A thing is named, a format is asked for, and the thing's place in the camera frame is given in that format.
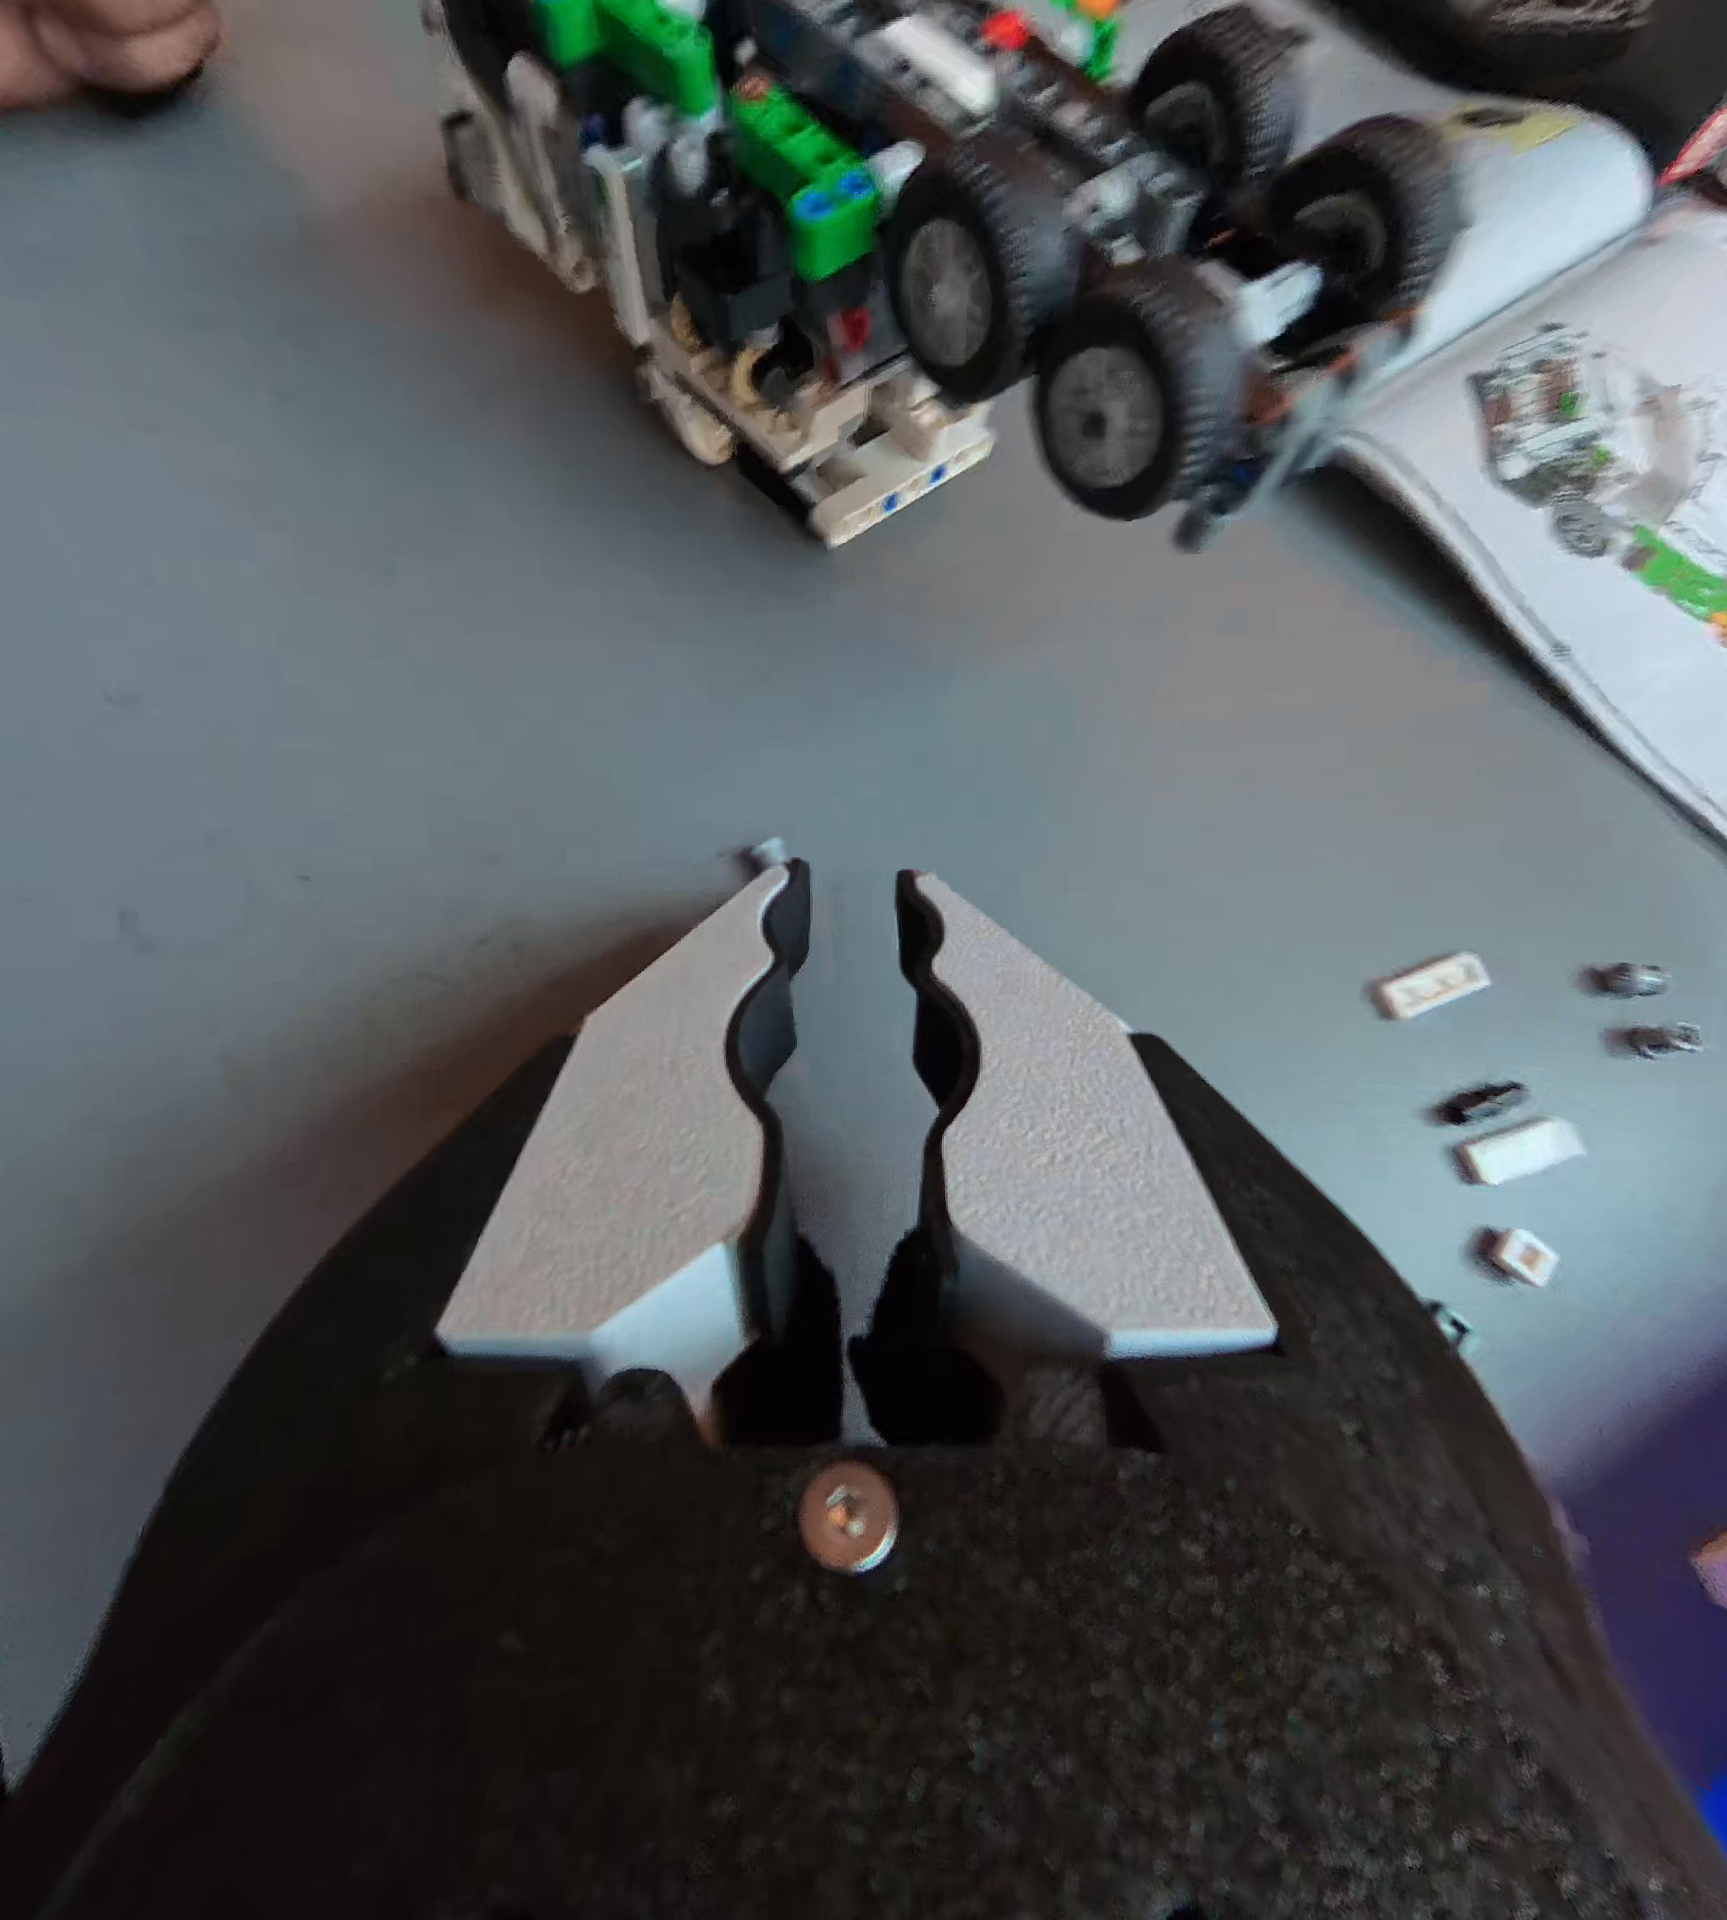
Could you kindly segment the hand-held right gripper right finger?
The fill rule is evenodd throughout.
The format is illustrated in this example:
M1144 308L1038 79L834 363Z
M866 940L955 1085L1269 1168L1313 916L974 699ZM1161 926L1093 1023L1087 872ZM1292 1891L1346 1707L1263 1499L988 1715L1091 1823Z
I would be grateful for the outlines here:
M1263 1354L1268 1305L1129 1023L931 872L897 875L940 1331L1047 1363Z

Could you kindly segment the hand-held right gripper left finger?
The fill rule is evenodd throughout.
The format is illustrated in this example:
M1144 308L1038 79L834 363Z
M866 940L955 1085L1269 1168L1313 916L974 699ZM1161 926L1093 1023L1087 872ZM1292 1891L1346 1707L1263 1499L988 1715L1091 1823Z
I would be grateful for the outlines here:
M449 1363L655 1373L731 1437L723 1375L794 1300L768 1089L807 948L811 869L772 856L582 1023L432 1324Z

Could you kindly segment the lego truck model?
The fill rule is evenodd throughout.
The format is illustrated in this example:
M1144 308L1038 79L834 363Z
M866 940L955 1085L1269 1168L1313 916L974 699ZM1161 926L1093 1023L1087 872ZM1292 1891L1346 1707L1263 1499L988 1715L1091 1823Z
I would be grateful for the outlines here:
M1091 516L1210 540L1403 353L1467 225L1443 123L1298 149L1254 6L1112 83L1117 5L420 5L449 188L599 290L640 397L842 548L1029 390Z

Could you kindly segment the white flat lego plate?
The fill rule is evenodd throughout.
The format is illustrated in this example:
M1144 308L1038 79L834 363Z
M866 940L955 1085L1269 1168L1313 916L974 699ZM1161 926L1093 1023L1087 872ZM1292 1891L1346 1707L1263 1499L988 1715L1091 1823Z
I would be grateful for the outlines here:
M1381 1017L1415 1023L1459 998L1472 998L1489 984L1494 975L1475 950L1450 950L1376 980L1374 1004Z

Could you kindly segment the white lego tile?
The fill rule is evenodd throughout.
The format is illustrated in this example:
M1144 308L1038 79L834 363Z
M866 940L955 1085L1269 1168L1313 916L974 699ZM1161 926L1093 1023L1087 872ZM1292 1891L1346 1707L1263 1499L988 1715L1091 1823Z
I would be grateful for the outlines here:
M1506 1189L1587 1153L1577 1124L1556 1116L1529 1116L1450 1151L1462 1182L1479 1189Z

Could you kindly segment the open lego instruction booklet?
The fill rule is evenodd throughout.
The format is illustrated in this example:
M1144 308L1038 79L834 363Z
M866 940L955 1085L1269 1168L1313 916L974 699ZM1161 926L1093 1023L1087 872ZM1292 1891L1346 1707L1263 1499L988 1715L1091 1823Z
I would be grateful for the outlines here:
M1616 123L1439 118L1467 225L1330 459L1727 843L1727 202Z

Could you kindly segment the black lego set box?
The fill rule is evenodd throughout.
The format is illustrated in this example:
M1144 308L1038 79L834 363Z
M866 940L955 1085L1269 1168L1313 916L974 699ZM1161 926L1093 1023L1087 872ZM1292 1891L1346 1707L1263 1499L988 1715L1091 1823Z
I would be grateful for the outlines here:
M1518 92L1629 129L1661 185L1727 163L1727 5L1330 5L1443 83Z

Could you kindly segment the person's left hand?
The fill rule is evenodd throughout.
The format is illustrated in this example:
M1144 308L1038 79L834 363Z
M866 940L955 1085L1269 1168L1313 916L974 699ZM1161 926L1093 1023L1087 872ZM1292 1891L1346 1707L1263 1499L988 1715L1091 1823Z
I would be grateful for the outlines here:
M214 5L0 5L0 114L152 110L186 92L219 41Z

